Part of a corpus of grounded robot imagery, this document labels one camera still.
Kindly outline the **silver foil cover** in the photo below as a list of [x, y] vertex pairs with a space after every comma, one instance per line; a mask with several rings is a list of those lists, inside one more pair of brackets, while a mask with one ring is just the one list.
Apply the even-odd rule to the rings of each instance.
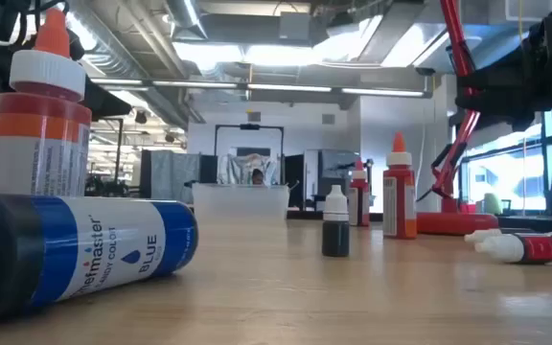
[[222, 155], [218, 158], [218, 184], [251, 184], [252, 173], [259, 170], [265, 185], [281, 183], [281, 165], [270, 157], [251, 153], [246, 156]]

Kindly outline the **clear plastic bin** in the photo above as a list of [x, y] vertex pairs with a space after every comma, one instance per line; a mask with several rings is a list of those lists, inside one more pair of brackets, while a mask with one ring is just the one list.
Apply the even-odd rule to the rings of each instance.
[[192, 191], [199, 223], [281, 224], [287, 218], [287, 186], [195, 184]]

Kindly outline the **green round object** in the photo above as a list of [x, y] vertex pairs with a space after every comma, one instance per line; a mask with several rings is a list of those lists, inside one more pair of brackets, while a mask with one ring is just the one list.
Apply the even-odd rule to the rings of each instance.
[[502, 201], [494, 193], [486, 193], [483, 198], [484, 212], [491, 215], [502, 214]]

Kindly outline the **red desk lamp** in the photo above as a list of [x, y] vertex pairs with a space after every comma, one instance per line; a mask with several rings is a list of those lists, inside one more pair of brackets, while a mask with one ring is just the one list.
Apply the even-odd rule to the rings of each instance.
[[[458, 0], [440, 0], [440, 5], [450, 39], [448, 54], [451, 65], [457, 77], [465, 77], [475, 71], [475, 64], [464, 37]], [[430, 193], [439, 196], [441, 208], [438, 212], [418, 214], [419, 233], [464, 236], [482, 228], [497, 227], [496, 216], [463, 213], [460, 210], [460, 201], [453, 195], [453, 180], [459, 171], [459, 162], [467, 148], [478, 118], [478, 112], [467, 110], [454, 142], [447, 144], [431, 163], [430, 168], [435, 182], [425, 196]]]

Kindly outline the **small red-label dropper bottle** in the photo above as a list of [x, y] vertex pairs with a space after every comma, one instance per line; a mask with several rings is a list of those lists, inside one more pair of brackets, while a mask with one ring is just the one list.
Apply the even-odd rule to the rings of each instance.
[[552, 263], [552, 239], [545, 235], [493, 236], [476, 243], [474, 249], [504, 264], [547, 265]]

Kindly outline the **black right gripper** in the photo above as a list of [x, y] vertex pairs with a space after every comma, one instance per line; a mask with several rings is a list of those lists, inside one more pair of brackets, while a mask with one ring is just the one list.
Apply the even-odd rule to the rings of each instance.
[[[552, 45], [526, 45], [526, 60], [497, 62], [470, 74], [470, 87], [520, 89], [527, 85], [531, 104], [552, 104]], [[512, 130], [526, 130], [535, 121], [538, 109], [524, 103], [521, 94], [485, 91], [460, 94], [456, 104], [479, 113], [476, 128], [507, 124]]]

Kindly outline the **black upright panel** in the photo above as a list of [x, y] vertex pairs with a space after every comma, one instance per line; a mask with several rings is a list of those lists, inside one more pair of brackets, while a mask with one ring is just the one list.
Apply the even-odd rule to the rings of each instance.
[[285, 157], [285, 182], [289, 188], [289, 208], [301, 210], [304, 206], [305, 156], [303, 154]]

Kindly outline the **orange-tipped red-banded bottle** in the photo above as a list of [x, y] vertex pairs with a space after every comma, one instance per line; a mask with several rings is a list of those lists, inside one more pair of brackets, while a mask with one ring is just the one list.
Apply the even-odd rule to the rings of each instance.
[[0, 194], [81, 196], [92, 112], [71, 59], [66, 15], [46, 11], [34, 47], [13, 54], [0, 94]]

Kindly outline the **ceiling light strip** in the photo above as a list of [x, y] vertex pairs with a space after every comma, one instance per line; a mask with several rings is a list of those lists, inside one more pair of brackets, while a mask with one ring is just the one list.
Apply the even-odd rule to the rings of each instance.
[[373, 88], [341, 88], [341, 92], [350, 95], [376, 96], [376, 97], [409, 97], [421, 98], [424, 91], [397, 90], [397, 89], [373, 89]]
[[316, 92], [316, 93], [330, 93], [330, 92], [332, 92], [332, 88], [331, 87], [326, 87], [326, 86], [249, 83], [249, 84], [247, 84], [246, 87], [247, 87], [248, 90]]
[[154, 86], [161, 87], [179, 87], [179, 88], [197, 88], [197, 89], [237, 89], [238, 84], [232, 82], [212, 82], [195, 80], [154, 80], [151, 82]]

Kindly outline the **orange-tipped orange bottle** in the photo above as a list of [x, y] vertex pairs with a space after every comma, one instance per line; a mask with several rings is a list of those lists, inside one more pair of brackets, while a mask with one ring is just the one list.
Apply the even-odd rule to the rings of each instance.
[[396, 132], [383, 172], [383, 236], [413, 240], [417, 237], [416, 186], [412, 157], [401, 132]]

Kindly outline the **blue-label Chefmaster bottle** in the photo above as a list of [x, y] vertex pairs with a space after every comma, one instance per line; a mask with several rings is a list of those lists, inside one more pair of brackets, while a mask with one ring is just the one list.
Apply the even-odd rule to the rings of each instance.
[[178, 201], [0, 194], [0, 319], [170, 275], [197, 244]]

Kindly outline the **black metal frame station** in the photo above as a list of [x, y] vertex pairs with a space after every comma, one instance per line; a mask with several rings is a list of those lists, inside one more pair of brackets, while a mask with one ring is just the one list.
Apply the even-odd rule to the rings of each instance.
[[285, 153], [284, 153], [284, 142], [285, 142], [285, 129], [283, 126], [262, 126], [259, 124], [239, 124], [239, 125], [222, 125], [217, 124], [215, 125], [215, 131], [214, 131], [214, 145], [213, 145], [213, 155], [218, 156], [218, 142], [219, 142], [219, 130], [222, 127], [227, 128], [238, 128], [239, 130], [261, 130], [261, 129], [276, 129], [280, 131], [280, 182], [281, 184], [285, 184]]
[[96, 141], [100, 145], [116, 146], [114, 160], [114, 177], [112, 180], [103, 181], [106, 176], [105, 171], [97, 169], [96, 158], [89, 158], [89, 173], [85, 182], [85, 194], [87, 196], [129, 196], [129, 187], [124, 180], [120, 178], [122, 172], [122, 146], [124, 133], [124, 120], [115, 119], [118, 123], [117, 129], [91, 129], [90, 140]]

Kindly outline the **grey partition panel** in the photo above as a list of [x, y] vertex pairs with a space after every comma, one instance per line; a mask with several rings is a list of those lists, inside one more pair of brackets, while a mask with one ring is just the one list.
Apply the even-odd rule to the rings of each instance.
[[199, 155], [170, 150], [143, 150], [139, 195], [141, 198], [193, 203], [191, 185], [199, 180]]

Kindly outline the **small white-capped dropper bottle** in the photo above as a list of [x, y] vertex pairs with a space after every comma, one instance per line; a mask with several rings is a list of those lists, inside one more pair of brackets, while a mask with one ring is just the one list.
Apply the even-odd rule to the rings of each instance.
[[501, 235], [511, 235], [511, 234], [534, 234], [535, 231], [528, 228], [492, 228], [486, 230], [476, 230], [471, 234], [464, 236], [465, 242], [478, 243], [483, 242], [487, 238], [501, 236]]

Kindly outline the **black table frame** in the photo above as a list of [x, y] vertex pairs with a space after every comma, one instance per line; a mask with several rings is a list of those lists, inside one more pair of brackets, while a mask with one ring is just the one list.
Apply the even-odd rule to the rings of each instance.
[[[321, 220], [322, 212], [287, 211], [287, 219]], [[382, 222], [382, 213], [371, 213], [371, 221]], [[497, 216], [498, 227], [526, 228], [536, 232], [552, 232], [552, 217], [550, 216]]]

